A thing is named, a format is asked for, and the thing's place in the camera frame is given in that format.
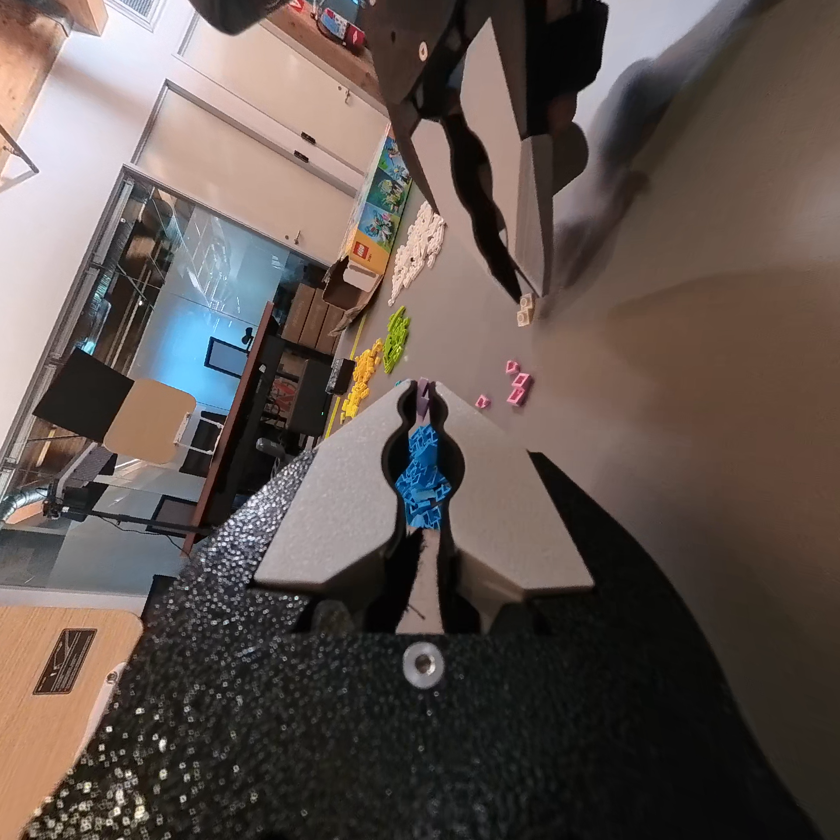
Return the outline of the pile of white lego bricks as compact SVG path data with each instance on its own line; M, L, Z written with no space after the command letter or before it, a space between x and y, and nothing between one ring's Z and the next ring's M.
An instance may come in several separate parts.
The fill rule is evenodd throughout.
M393 259L392 290L388 307L393 307L400 294L409 288L425 268L432 268L443 247L446 222L428 201L420 206L408 228L407 239Z

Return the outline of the glass partition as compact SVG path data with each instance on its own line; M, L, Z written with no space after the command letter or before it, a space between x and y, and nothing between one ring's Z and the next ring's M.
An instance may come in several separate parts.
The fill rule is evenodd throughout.
M190 393L196 410L169 464L117 455L113 475L100 477L108 488L85 521L42 513L3 527L2 587L147 596L156 576L177 576L265 306L273 302L281 337L298 285L319 289L326 273L325 264L290 243L135 173L122 174L107 210L3 451L2 499L49 487L95 443L32 414L75 348L135 381ZM300 435L287 428L287 417L299 375L307 360L332 356L282 340L257 440L292 443L295 454ZM256 448L232 510L267 483L274 462Z

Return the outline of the wooden desk with dark edge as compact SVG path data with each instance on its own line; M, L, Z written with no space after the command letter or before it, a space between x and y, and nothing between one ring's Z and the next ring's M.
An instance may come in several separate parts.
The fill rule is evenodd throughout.
M191 525L182 542L181 556L188 558L196 544L220 526L233 509L249 461L256 452L260 418L280 364L285 343L268 301L248 352L226 421L196 503Z

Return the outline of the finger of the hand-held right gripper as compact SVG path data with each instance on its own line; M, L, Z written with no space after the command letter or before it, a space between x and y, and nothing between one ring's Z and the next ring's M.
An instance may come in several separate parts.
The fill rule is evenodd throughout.
M526 136L524 57L524 24L489 18L465 53L461 110L488 159L502 254L520 287L540 297L552 261L553 142L548 134Z
M425 195L477 264L519 301L522 140L509 108L470 107L437 119L403 119L400 145Z

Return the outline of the red and blue box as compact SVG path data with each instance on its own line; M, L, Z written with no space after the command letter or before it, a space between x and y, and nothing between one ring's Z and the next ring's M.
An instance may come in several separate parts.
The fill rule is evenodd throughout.
M316 1L312 16L318 31L355 55L366 47L366 36L360 27L364 1Z

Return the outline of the wooden wall shelf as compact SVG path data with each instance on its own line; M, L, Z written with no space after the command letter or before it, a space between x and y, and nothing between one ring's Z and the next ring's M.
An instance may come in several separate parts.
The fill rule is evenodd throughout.
M39 173L19 142L49 73L73 32L101 36L103 1L1 2L1 190Z

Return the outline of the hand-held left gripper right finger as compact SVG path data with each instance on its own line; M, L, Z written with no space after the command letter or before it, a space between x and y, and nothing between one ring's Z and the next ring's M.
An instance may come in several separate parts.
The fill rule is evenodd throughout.
M464 465L448 503L458 593L474 607L503 607L589 591L592 575L528 450L445 384L434 392Z

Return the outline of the white air vent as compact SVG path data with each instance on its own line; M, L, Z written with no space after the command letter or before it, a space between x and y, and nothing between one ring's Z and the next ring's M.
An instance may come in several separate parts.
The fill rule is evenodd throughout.
M154 32L166 1L106 1L110 8L143 29Z

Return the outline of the tan backed chair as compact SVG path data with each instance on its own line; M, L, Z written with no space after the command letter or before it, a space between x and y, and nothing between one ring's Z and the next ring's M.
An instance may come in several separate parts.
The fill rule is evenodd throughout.
M108 451L164 466L173 461L196 399L159 381L133 382L104 435Z

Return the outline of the light wooden panel with label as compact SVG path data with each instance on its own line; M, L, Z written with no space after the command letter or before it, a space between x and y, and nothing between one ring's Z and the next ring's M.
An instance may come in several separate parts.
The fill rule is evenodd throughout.
M78 759L142 631L120 610L2 606L2 838L21 836Z

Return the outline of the colourful lego box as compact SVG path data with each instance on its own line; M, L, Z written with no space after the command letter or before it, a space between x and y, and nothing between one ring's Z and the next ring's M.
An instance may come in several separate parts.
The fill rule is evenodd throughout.
M389 127L355 199L339 259L325 276L323 299L346 311L345 328L382 282L412 183Z

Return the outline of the black board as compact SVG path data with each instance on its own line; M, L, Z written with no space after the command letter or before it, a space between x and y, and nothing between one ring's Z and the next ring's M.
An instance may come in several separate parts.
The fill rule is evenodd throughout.
M79 437L103 444L135 380L75 348L32 414Z

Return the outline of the black computer tower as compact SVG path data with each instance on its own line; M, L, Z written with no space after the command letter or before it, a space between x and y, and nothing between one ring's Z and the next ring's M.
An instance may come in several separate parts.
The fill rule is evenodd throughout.
M287 417L287 428L291 432L311 438L322 436L332 400L327 392L331 372L331 362L306 361Z

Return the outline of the pile of lime lego bricks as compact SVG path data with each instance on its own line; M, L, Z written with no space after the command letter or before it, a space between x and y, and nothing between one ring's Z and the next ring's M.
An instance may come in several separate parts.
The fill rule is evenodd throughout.
M399 307L389 318L386 325L386 336L382 350L382 364L387 374L393 372L408 339L411 319L406 315L406 308Z

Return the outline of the white cabinet door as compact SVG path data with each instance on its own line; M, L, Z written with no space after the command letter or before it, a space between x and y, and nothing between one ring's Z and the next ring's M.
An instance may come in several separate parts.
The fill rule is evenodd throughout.
M165 78L154 101L140 139L132 152L130 163L134 168L151 138L152 130L161 115L166 97L173 95L197 107L228 127L266 147L296 166L317 176L341 192L354 196L362 187L364 172L341 156L313 140L309 134L296 131L282 121L202 76L197 78L204 85L191 91L171 78Z
M385 130L384 115L262 25L227 36L198 18L179 56L260 111L310 134Z

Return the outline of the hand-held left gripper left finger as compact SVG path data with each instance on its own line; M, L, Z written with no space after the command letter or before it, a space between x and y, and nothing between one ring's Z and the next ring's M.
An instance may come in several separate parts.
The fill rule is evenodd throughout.
M262 561L266 589L381 589L405 532L396 480L408 467L417 384L393 387L324 440Z

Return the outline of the brown cardboard box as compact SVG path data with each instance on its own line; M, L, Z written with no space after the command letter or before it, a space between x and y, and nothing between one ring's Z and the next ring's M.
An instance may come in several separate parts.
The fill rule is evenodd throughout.
M318 351L334 356L339 338L346 327L346 311L332 305L328 306L318 339Z
M323 325L329 315L330 306L323 299L322 289L316 289L308 310L307 319L304 322L299 343L303 346L316 350L319 346Z
M298 285L281 332L283 340L291 343L300 342L316 291L315 287L303 283Z

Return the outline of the pile of yellow lego bricks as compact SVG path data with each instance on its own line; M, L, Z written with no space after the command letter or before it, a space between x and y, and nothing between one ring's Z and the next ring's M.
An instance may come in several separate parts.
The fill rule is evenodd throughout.
M355 359L351 375L351 387L340 409L340 423L345 424L356 418L362 402L370 394L370 381L382 363L384 341L377 339L372 346L364 350Z

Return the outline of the silver air duct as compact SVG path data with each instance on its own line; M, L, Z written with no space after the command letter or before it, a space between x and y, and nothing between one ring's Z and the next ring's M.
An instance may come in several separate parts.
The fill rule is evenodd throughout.
M1 526L18 524L42 514L49 488L28 487L6 495L1 502Z

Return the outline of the pile of blue lego bricks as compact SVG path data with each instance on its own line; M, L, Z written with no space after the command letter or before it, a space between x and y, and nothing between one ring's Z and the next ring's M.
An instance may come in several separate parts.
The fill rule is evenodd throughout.
M407 465L395 481L406 525L411 529L440 531L444 507L452 486L438 464L438 434L431 424L408 436Z

